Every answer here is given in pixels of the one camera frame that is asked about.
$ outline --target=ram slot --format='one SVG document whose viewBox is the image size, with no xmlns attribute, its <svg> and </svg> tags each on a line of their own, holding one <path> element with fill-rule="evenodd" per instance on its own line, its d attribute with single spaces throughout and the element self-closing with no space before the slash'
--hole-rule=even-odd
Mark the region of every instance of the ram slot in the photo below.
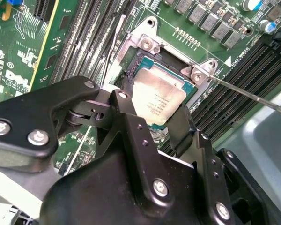
<svg viewBox="0 0 281 225">
<path fill-rule="evenodd" d="M 94 41 L 94 38 L 97 35 L 97 31 L 100 29 L 101 23 L 103 23 L 104 21 L 104 15 L 106 15 L 106 11 L 110 7 L 111 2 L 112 0 L 95 1 L 91 13 L 88 17 L 88 22 L 83 29 L 83 33 L 79 38 L 79 42 L 77 43 L 75 53 L 71 58 L 71 67 L 69 67 L 66 71 L 65 79 L 77 76 L 79 74 L 87 50 Z"/>
<path fill-rule="evenodd" d="M 92 1 L 93 0 L 80 1 L 73 25 L 68 34 L 68 38 L 67 38 L 65 47 L 63 48 L 60 60 L 53 72 L 51 83 L 56 83 L 56 82 L 64 80 L 64 74 L 69 65 L 69 61 L 73 55 L 73 52 L 75 49 L 75 43 L 77 43 L 79 36 L 83 30 L 86 18 L 88 16 L 89 11 L 92 6 Z"/>
</svg>

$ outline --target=capacitor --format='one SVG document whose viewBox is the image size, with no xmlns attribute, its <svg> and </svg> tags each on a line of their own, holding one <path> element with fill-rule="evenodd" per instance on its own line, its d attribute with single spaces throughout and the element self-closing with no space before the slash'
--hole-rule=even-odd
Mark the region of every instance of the capacitor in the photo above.
<svg viewBox="0 0 281 225">
<path fill-rule="evenodd" d="M 244 11 L 256 11 L 262 5 L 262 0 L 243 0 Z"/>
<path fill-rule="evenodd" d="M 268 20 L 262 20 L 259 23 L 259 29 L 267 34 L 272 33 L 277 28 L 277 25 L 274 22 Z"/>
</svg>

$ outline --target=black plastic bracket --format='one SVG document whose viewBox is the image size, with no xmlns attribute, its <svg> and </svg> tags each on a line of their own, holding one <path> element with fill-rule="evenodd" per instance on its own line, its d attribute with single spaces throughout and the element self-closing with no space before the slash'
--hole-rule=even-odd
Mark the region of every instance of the black plastic bracket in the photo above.
<svg viewBox="0 0 281 225">
<path fill-rule="evenodd" d="M 147 215 L 161 217 L 173 205 L 174 196 L 146 121 L 136 116 L 130 96 L 122 90 L 111 93 L 110 103 L 116 111 L 114 123 L 106 136 L 97 137 L 96 156 L 101 157 L 122 140 L 136 202 Z M 154 190 L 156 180 L 165 185 L 166 196 Z"/>
<path fill-rule="evenodd" d="M 69 109 L 77 102 L 95 99 L 98 93 L 96 84 L 79 76 L 1 102 L 0 120 L 10 131 L 0 135 L 0 166 L 25 172 L 46 169 Z M 37 146 L 28 141 L 28 134 L 35 130 L 48 134 L 47 144 Z"/>
<path fill-rule="evenodd" d="M 233 211 L 241 224 L 281 224 L 281 212 L 258 182 L 237 158 L 227 149 L 217 152 L 221 159 Z"/>
<path fill-rule="evenodd" d="M 235 224 L 222 163 L 213 153 L 210 139 L 196 129 L 189 110 L 183 105 L 167 126 L 171 147 L 179 156 L 187 150 L 197 170 L 198 217 L 206 224 Z"/>
</svg>

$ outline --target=black dimm slot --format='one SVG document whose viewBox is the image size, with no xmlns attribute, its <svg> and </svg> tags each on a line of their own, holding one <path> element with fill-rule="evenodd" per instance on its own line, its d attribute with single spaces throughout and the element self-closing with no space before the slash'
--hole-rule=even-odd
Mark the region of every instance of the black dimm slot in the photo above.
<svg viewBox="0 0 281 225">
<path fill-rule="evenodd" d="M 260 74 L 260 73 L 256 72 L 254 74 L 258 74 L 259 76 L 258 77 L 255 76 L 251 80 L 251 82 L 248 84 L 248 88 L 245 88 L 246 91 L 251 92 L 251 93 L 257 93 L 258 90 L 260 89 L 260 87 L 262 85 L 264 85 L 265 83 L 267 83 L 267 81 L 272 77 L 272 73 Z M 232 105 L 229 106 L 226 111 L 222 111 L 224 113 L 220 113 L 218 115 L 217 121 L 214 121 L 212 123 L 212 126 L 209 126 L 208 129 L 204 128 L 206 130 L 207 134 L 212 134 L 213 133 L 212 130 L 216 130 L 217 127 L 220 127 L 223 124 L 223 119 L 222 119 L 223 115 L 225 115 L 226 118 L 229 118 L 231 116 L 231 114 L 233 112 L 235 112 L 237 110 L 237 108 L 239 108 L 244 103 L 244 101 L 247 100 L 247 97 L 242 96 L 242 95 L 238 94 L 237 92 L 234 92 L 233 95 L 234 96 L 232 96 L 232 95 L 230 96 L 230 98 L 233 99 Z"/>
<path fill-rule="evenodd" d="M 61 58 L 58 62 L 58 66 L 55 67 L 55 70 L 53 72 L 54 75 L 52 76 L 51 83 L 56 83 L 64 79 L 64 74 L 67 69 L 68 63 L 71 59 L 71 56 L 73 55 L 73 51 L 74 51 L 73 44 L 78 40 L 79 34 L 83 29 L 85 17 L 88 15 L 89 12 L 89 6 L 91 4 L 88 4 L 88 6 L 86 4 L 88 4 L 86 0 L 80 1 L 80 5 L 78 7 L 79 10 L 75 15 L 75 19 L 69 31 L 67 41 L 65 42 L 66 44 L 63 47 L 63 51 L 61 54 Z"/>
<path fill-rule="evenodd" d="M 117 18 L 115 20 L 115 24 L 118 24 L 119 19 L 120 19 L 122 14 L 128 15 L 129 12 L 131 12 L 131 10 L 133 9 L 133 7 L 134 7 L 134 5 L 136 4 L 137 1 L 138 0 L 132 0 L 130 4 L 127 4 L 127 5 L 125 5 L 125 6 L 123 6 L 121 8 L 121 11 L 118 12 L 118 16 L 117 16 Z M 106 39 L 107 40 L 106 41 L 107 44 L 105 44 L 105 46 L 103 46 L 101 48 L 100 53 L 99 53 L 99 55 L 103 55 L 104 57 L 106 57 L 108 55 L 108 51 L 110 49 L 110 45 L 111 45 L 112 40 L 113 40 L 114 32 L 116 30 L 116 26 L 112 26 L 111 29 L 112 30 L 109 32 L 108 38 Z M 98 59 L 98 58 L 96 59 L 96 61 L 94 63 L 96 68 L 89 72 L 88 78 L 90 78 L 92 80 L 97 80 L 98 79 L 99 72 L 102 69 L 102 67 L 98 68 L 98 66 L 97 66 L 99 60 L 100 59 Z"/>
<path fill-rule="evenodd" d="M 267 75 L 260 75 L 261 77 L 257 78 L 257 81 L 255 82 L 254 79 L 257 77 L 256 75 L 260 74 L 260 66 L 263 66 L 263 63 L 267 63 L 269 61 L 269 59 L 267 58 L 266 61 L 262 60 L 261 62 L 259 62 L 259 64 L 257 65 L 258 68 L 252 68 L 250 70 L 250 73 L 248 74 L 248 77 L 250 78 L 250 81 L 247 81 L 247 83 L 251 84 L 251 86 L 249 88 L 246 88 L 246 84 L 245 86 L 242 86 L 242 89 L 245 89 L 248 92 L 251 93 L 255 93 L 258 90 L 259 85 L 261 85 L 264 82 L 266 82 L 266 79 L 268 79 Z M 214 127 L 217 126 L 218 123 L 223 123 L 222 117 L 224 116 L 225 118 L 229 117 L 229 113 L 236 110 L 236 108 L 240 107 L 240 103 L 237 101 L 239 98 L 242 98 L 243 96 L 238 94 L 235 91 L 230 90 L 231 95 L 229 97 L 229 99 L 227 99 L 227 101 L 225 101 L 225 99 L 223 99 L 223 101 L 221 101 L 220 105 L 224 105 L 224 108 L 220 108 L 218 109 L 218 111 L 220 112 L 218 115 L 216 115 L 217 121 L 213 121 L 212 122 L 212 127 L 208 127 L 207 130 L 205 129 L 207 126 L 201 127 L 201 129 L 206 130 L 206 132 L 208 132 L 210 129 L 213 129 Z"/>
<path fill-rule="evenodd" d="M 244 56 L 244 61 L 246 61 L 246 59 L 248 59 L 247 63 L 242 63 L 239 62 L 240 66 L 237 69 L 232 69 L 228 75 L 224 78 L 224 81 L 229 82 L 229 83 L 234 83 L 235 81 L 237 81 L 243 74 L 244 72 L 248 69 L 246 67 L 246 65 L 251 65 L 256 58 L 255 57 L 251 57 L 252 55 L 261 55 L 263 51 L 265 51 L 267 48 L 265 46 L 256 46 L 255 48 L 252 49 L 252 53 L 247 53 Z M 212 105 L 214 105 L 220 98 L 221 96 L 224 94 L 224 91 L 227 90 L 227 88 L 221 86 L 221 85 L 217 85 L 216 88 L 212 91 L 211 95 L 209 95 L 207 97 L 206 100 L 204 100 L 200 106 L 192 113 L 192 117 L 194 120 L 198 120 L 198 117 L 202 117 L 203 114 L 202 112 L 205 111 L 206 109 L 208 109 L 209 107 L 211 107 Z"/>
<path fill-rule="evenodd" d="M 281 76 L 279 77 L 272 76 L 271 78 L 272 79 L 274 78 L 274 80 L 271 81 L 271 85 L 268 86 L 268 83 L 265 83 L 260 88 L 261 92 L 258 93 L 259 96 L 265 97 L 270 92 L 272 87 L 278 85 L 281 82 Z M 241 120 L 248 113 L 249 110 L 251 110 L 255 105 L 257 105 L 257 102 L 252 101 L 246 97 L 243 98 L 244 100 L 242 105 L 244 105 L 245 107 L 244 108 L 240 107 L 239 111 L 235 111 L 234 114 L 231 116 L 232 119 L 230 119 L 230 122 L 222 123 L 221 126 L 218 127 L 218 130 L 220 130 L 220 132 L 214 131 L 213 133 L 209 134 L 213 142 L 216 141 L 218 138 L 220 138 L 226 131 L 228 131 L 231 128 L 231 126 L 235 123 L 235 121 Z"/>
<path fill-rule="evenodd" d="M 99 8 L 100 8 L 102 2 L 103 2 L 103 0 L 95 1 L 94 5 L 91 9 L 91 12 L 88 16 L 87 22 L 86 22 L 86 24 L 85 24 L 85 26 L 82 30 L 81 35 L 79 36 L 79 40 L 77 40 L 77 42 L 76 42 L 74 54 L 71 57 L 69 67 L 68 67 L 67 71 L 65 72 L 65 79 L 77 75 L 76 71 L 79 70 L 79 64 L 80 64 L 79 60 L 83 60 L 83 56 L 84 56 L 84 53 L 82 53 L 83 56 L 81 58 L 78 58 L 78 56 L 81 54 L 81 51 L 83 51 L 83 49 L 81 49 L 81 47 L 87 41 L 86 40 L 87 35 L 89 34 L 89 32 L 91 31 L 91 29 L 94 25 L 94 22 L 96 20 L 96 17 L 97 17 L 97 14 L 98 14 L 98 11 L 99 11 Z M 104 7 L 104 11 L 101 13 L 103 15 L 106 12 L 106 8 L 109 5 L 110 0 L 105 2 L 105 3 L 106 3 L 106 5 Z"/>
<path fill-rule="evenodd" d="M 241 74 L 241 83 L 244 83 L 243 80 L 245 80 L 245 85 L 240 85 L 240 82 L 234 82 L 234 84 L 264 97 L 281 82 L 281 55 L 280 52 L 275 51 L 276 49 L 273 50 L 264 44 L 261 44 L 261 47 L 259 45 L 258 49 L 262 50 L 259 52 L 261 54 L 257 57 L 254 56 L 253 62 L 249 62 L 250 60 L 247 59 L 241 67 L 237 68 L 238 72 L 245 71 Z M 197 123 L 198 128 L 203 130 L 212 141 L 221 137 L 257 104 L 227 88 L 222 92 L 224 94 L 221 95 L 221 99 L 215 102 L 218 107 L 209 102 L 207 105 L 210 107 L 208 110 L 205 109 L 203 118 Z"/>
<path fill-rule="evenodd" d="M 254 77 L 256 77 L 262 70 L 263 70 L 263 66 L 266 65 L 267 63 L 269 63 L 272 60 L 272 56 L 271 55 L 266 55 L 266 58 L 261 58 L 259 57 L 255 63 L 257 63 L 257 66 L 254 68 L 250 68 L 250 70 L 248 70 L 248 73 L 246 75 L 246 77 L 244 77 L 243 79 L 238 79 L 236 82 L 234 82 L 234 85 L 241 88 L 241 89 L 245 89 L 245 87 L 247 86 L 247 84 L 249 82 L 251 82 Z M 235 96 L 235 94 L 237 94 L 237 92 L 233 91 L 233 90 L 229 90 L 226 88 L 225 93 L 222 95 L 221 99 L 219 100 L 220 104 L 216 104 L 213 105 L 209 111 L 213 112 L 213 118 L 204 118 L 205 122 L 202 121 L 198 121 L 198 123 L 200 124 L 200 129 L 205 129 L 206 126 L 208 126 L 216 117 L 218 117 L 217 112 L 223 112 L 225 107 L 229 107 L 229 104 L 231 103 L 231 101 L 233 100 L 233 95 Z"/>
<path fill-rule="evenodd" d="M 107 32 L 107 29 L 110 27 L 110 25 L 112 24 L 112 18 L 114 16 L 114 14 L 116 13 L 116 9 L 118 7 L 118 1 L 113 1 L 112 5 L 110 7 L 109 12 L 107 13 L 107 15 L 104 17 L 104 23 L 101 24 L 100 26 L 100 30 L 98 35 L 96 36 L 94 42 L 92 43 L 92 45 L 90 46 L 90 48 L 88 49 L 88 54 L 84 59 L 83 65 L 81 67 L 80 73 L 82 74 L 86 74 L 88 67 L 90 65 L 90 62 L 98 48 L 98 46 L 100 45 L 100 43 L 102 42 L 102 39 L 104 38 L 105 33 Z"/>
</svg>

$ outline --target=metal socket bracket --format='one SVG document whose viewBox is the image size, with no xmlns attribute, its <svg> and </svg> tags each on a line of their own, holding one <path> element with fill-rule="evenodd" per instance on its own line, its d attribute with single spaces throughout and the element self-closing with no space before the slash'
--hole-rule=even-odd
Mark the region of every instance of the metal socket bracket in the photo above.
<svg viewBox="0 0 281 225">
<path fill-rule="evenodd" d="M 208 77 L 215 74 L 217 66 L 218 63 L 215 59 L 208 59 L 199 65 L 182 69 L 181 73 L 189 77 L 195 85 L 200 86 Z"/>
</svg>

